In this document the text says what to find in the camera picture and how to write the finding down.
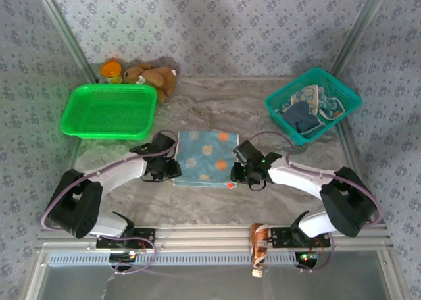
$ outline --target teddy bear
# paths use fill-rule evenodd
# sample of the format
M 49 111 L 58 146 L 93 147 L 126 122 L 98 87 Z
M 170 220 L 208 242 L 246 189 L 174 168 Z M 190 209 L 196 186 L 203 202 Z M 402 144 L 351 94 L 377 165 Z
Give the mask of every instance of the teddy bear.
M 168 96 L 174 91 L 176 76 L 169 67 L 151 68 L 150 63 L 141 63 L 125 71 L 123 82 L 126 84 L 150 85 L 156 89 L 158 101 L 165 103 Z

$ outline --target black bracket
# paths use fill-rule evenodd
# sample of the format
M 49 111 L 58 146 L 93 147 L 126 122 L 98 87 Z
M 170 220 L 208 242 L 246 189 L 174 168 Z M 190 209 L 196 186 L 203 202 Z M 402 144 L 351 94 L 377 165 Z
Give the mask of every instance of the black bracket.
M 335 172 L 335 175 L 367 190 L 362 180 L 350 168 L 343 167 Z M 357 236 L 376 211 L 373 201 L 363 192 L 336 179 L 322 186 L 320 196 L 332 225 L 351 238 Z
M 292 230 L 289 227 L 284 228 L 270 228 L 272 247 L 274 249 L 292 249 L 292 248 L 308 248 L 313 247 L 313 240 L 306 242 L 306 244 L 301 244 L 293 239 Z M 323 247 L 330 247 L 330 239 L 328 234 L 320 234 L 317 238 L 322 242 Z
M 175 143 L 170 137 L 159 133 L 151 143 L 133 147 L 130 149 L 130 152 L 137 153 L 138 155 L 148 155 L 165 151 Z M 142 176 L 141 179 L 144 182 L 162 182 L 169 178 L 176 178 L 182 175 L 180 165 L 173 159 L 174 154 L 171 157 L 165 157 L 165 155 L 143 158 L 147 161 L 145 175 L 152 177 L 151 179 L 145 179 Z
M 48 206 L 59 193 L 83 175 L 84 173 L 74 169 L 65 172 Z M 103 187 L 99 182 L 84 180 L 67 191 L 64 197 L 51 210 L 48 217 L 76 239 L 80 239 L 86 236 L 97 222 L 102 192 Z M 74 193 L 77 195 L 81 194 L 79 200 L 73 198 Z
M 240 163 L 234 163 L 231 169 L 230 179 L 233 182 L 247 184 L 252 191 L 263 190 L 267 182 L 273 184 L 268 170 L 276 159 L 282 157 L 281 155 L 271 152 L 264 156 L 249 140 L 244 141 L 232 151 L 240 161 Z M 260 185 L 261 182 L 263 186 L 259 189 L 251 187 Z
M 150 239 L 155 242 L 155 229 L 152 228 L 134 228 L 130 236 L 139 236 L 145 239 Z M 126 240 L 126 241 L 115 241 L 113 239 L 105 239 L 103 237 L 97 238 L 97 249 L 150 249 L 151 246 L 147 242 L 140 241 L 138 239 Z

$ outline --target orange bottle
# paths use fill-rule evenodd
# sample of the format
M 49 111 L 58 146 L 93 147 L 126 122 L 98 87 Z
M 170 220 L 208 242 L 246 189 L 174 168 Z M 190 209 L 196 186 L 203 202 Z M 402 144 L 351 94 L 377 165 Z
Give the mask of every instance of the orange bottle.
M 111 59 L 101 68 L 101 75 L 105 77 L 108 83 L 119 84 L 122 82 L 121 65 L 116 59 Z

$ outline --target cable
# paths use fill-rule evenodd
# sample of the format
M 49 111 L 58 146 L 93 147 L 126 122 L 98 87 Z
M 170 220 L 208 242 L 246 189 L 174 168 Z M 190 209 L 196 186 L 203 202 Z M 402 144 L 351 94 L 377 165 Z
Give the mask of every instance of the cable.
M 280 136 L 280 137 L 284 138 L 288 142 L 288 144 L 289 144 L 289 146 L 291 146 L 291 148 L 293 148 L 293 149 L 295 148 L 294 144 L 291 142 L 291 140 L 289 140 L 289 138 L 285 134 L 283 134 L 281 132 L 276 132 L 276 131 L 262 131 L 262 132 L 259 132 L 259 133 L 255 134 L 255 135 L 251 136 L 249 138 L 249 141 L 251 141 L 252 139 L 254 139 L 257 136 L 260 136 L 262 134 L 275 134 L 277 136 Z M 374 226 L 374 225 L 380 223 L 380 221 L 382 221 L 382 219 L 383 219 L 383 209 L 380 206 L 380 204 L 377 201 L 377 199 L 367 189 L 359 186 L 358 184 L 354 183 L 351 180 L 347 180 L 346 178 L 343 178 L 343 177 L 340 177 L 340 176 L 336 176 L 336 175 L 333 175 L 333 174 L 327 174 L 327 173 L 320 173 L 320 172 L 316 172 L 316 171 L 313 171 L 313 170 L 306 170 L 304 168 L 297 167 L 294 164 L 291 164 L 290 161 L 289 161 L 289 157 L 291 156 L 291 154 L 292 154 L 292 151 L 290 151 L 285 156 L 285 159 L 286 159 L 287 164 L 289 165 L 289 167 L 291 167 L 292 169 L 294 169 L 294 170 L 296 170 L 298 172 L 305 173 L 305 174 L 310 174 L 310 175 L 313 175 L 313 176 L 316 176 L 316 177 L 333 178 L 335 180 L 339 180 L 340 182 L 346 183 L 346 184 L 354 187 L 355 189 L 359 190 L 363 194 L 365 194 L 365 196 L 367 196 L 373 202 L 373 204 L 376 206 L 376 210 L 378 212 L 377 219 L 375 221 L 371 222 L 371 223 L 366 224 L 365 226 Z
M 111 239 L 113 241 L 133 241 L 133 240 L 139 240 L 139 241 L 143 241 L 148 243 L 152 249 L 153 249 L 153 255 L 151 257 L 151 260 L 144 266 L 135 270 L 132 270 L 130 272 L 119 272 L 117 269 L 118 267 L 122 266 L 123 264 L 126 264 L 128 266 L 131 266 L 130 264 L 126 263 L 126 262 L 120 262 L 116 265 L 115 267 L 115 273 L 119 274 L 119 275 L 131 275 L 131 274 L 135 274 L 136 272 L 141 272 L 143 270 L 145 270 L 146 268 L 150 267 L 153 262 L 155 262 L 155 259 L 157 258 L 157 247 L 155 246 L 155 244 L 150 240 L 147 239 L 145 237 L 140 237 L 140 236 L 128 236 L 128 237 L 113 237 L 113 236 L 101 236 L 102 238 L 105 239 Z
M 322 251 L 320 253 L 318 253 L 318 254 L 320 255 L 321 253 L 323 253 L 323 250 L 324 250 L 323 243 L 317 237 L 315 237 L 313 239 L 313 246 L 311 247 L 311 249 L 309 249 L 309 251 L 307 252 L 307 254 L 310 253 L 314 249 L 314 246 L 315 246 L 316 242 L 318 242 L 320 244 L 321 248 L 322 248 Z
M 171 150 L 175 149 L 178 143 L 178 136 L 175 132 L 171 131 L 171 130 L 160 130 L 158 131 L 155 135 L 154 138 L 160 133 L 160 132 L 170 132 L 171 134 L 174 135 L 175 137 L 175 143 L 173 144 L 173 146 L 171 146 L 170 148 L 168 148 L 165 151 L 161 151 L 158 153 L 150 153 L 150 154 L 142 154 L 142 155 L 135 155 L 133 157 L 129 157 L 127 159 L 121 159 L 117 162 L 114 162 L 106 167 L 103 167 L 102 169 L 98 170 L 97 172 L 92 172 L 90 174 L 87 174 L 85 176 L 82 176 L 81 178 L 78 178 L 77 180 L 75 180 L 74 182 L 72 182 L 69 186 L 67 186 L 66 188 L 63 189 L 62 192 L 60 192 L 57 197 L 54 198 L 54 200 L 50 203 L 50 205 L 46 208 L 44 214 L 41 217 L 41 225 L 43 226 L 43 228 L 51 230 L 51 231 L 61 231 L 62 228 L 57 228 L 57 227 L 52 227 L 52 226 L 48 226 L 45 224 L 45 221 L 47 220 L 48 215 L 50 214 L 50 212 L 53 210 L 54 206 L 67 194 L 68 191 L 70 191 L 74 186 L 77 186 L 78 184 L 82 183 L 84 180 L 87 180 L 91 177 L 94 177 L 98 174 L 102 174 L 105 173 L 107 171 L 109 171 L 110 169 L 119 166 L 121 164 L 124 164 L 128 161 L 133 161 L 133 160 L 137 160 L 137 159 L 141 159 L 143 157 L 159 157 L 161 155 L 165 155 L 169 152 L 171 152 Z
M 330 239 L 330 245 L 332 246 L 332 250 L 330 251 L 329 257 L 328 257 L 327 261 L 322 266 L 320 266 L 320 267 L 318 267 L 314 270 L 320 270 L 322 268 L 325 268 L 326 266 L 328 266 L 330 264 L 330 262 L 332 261 L 332 258 L 334 257 L 335 240 L 334 240 L 334 236 L 330 232 L 329 232 L 329 239 Z

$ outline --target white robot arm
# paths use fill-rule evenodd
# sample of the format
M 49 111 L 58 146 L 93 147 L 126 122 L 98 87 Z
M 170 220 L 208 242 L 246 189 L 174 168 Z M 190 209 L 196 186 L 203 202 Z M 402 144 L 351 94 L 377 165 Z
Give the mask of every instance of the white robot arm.
M 366 189 L 350 168 L 320 170 L 288 163 L 286 158 L 276 153 L 264 156 L 249 141 L 236 147 L 234 154 L 239 162 L 232 168 L 231 180 L 248 184 L 251 190 L 254 190 L 252 185 L 263 184 L 262 190 L 267 182 L 288 185 L 323 202 L 322 209 L 312 213 L 305 211 L 291 225 L 293 238 L 301 245 L 332 231 L 355 237 L 376 210 L 375 204 L 365 194 L 337 180 L 336 177 L 343 178 Z
M 51 209 L 48 217 L 75 238 L 86 235 L 110 236 L 119 238 L 128 236 L 133 224 L 125 216 L 114 213 L 99 212 L 101 199 L 118 186 L 150 175 L 150 181 L 159 182 L 181 175 L 180 166 L 168 157 L 170 148 L 176 142 L 164 134 L 157 134 L 151 143 L 130 149 L 122 159 L 106 166 L 87 172 L 68 170 L 62 176 L 51 200 L 62 196 L 63 191 L 83 176 L 89 178 L 70 189 Z

